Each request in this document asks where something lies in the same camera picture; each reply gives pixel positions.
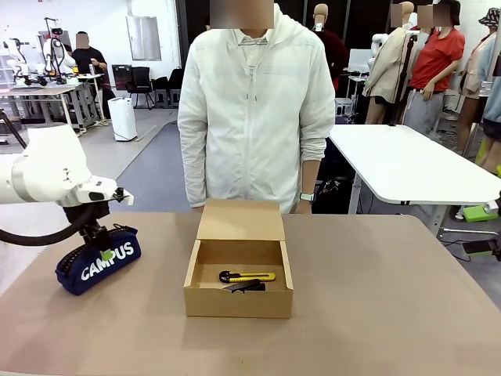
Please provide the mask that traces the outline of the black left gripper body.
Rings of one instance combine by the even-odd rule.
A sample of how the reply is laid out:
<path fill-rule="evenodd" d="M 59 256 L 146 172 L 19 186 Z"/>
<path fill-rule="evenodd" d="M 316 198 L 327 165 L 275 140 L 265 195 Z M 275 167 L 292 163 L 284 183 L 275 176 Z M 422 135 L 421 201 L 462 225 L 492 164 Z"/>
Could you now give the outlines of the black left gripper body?
<path fill-rule="evenodd" d="M 80 233 L 80 235 L 93 235 L 100 229 L 98 220 L 109 215 L 109 203 L 107 201 L 96 201 L 81 204 L 73 207 L 63 207 L 70 226 L 67 231 L 70 235 Z"/>

